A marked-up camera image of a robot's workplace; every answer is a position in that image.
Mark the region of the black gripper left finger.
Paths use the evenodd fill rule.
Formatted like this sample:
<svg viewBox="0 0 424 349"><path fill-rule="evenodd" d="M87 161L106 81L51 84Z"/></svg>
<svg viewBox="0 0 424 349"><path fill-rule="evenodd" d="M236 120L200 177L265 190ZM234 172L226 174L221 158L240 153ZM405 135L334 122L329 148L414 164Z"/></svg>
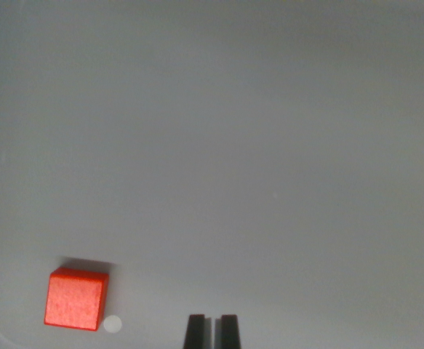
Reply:
<svg viewBox="0 0 424 349"><path fill-rule="evenodd" d="M207 318L204 314L189 315L183 349L210 349L211 347L211 318Z"/></svg>

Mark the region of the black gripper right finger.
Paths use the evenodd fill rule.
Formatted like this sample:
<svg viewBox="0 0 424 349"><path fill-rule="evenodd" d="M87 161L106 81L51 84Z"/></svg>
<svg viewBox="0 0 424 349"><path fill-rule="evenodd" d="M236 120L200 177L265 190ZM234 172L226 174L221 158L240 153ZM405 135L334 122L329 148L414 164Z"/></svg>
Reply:
<svg viewBox="0 0 424 349"><path fill-rule="evenodd" d="M239 320L236 314L221 315L215 320L215 349L241 349Z"/></svg>

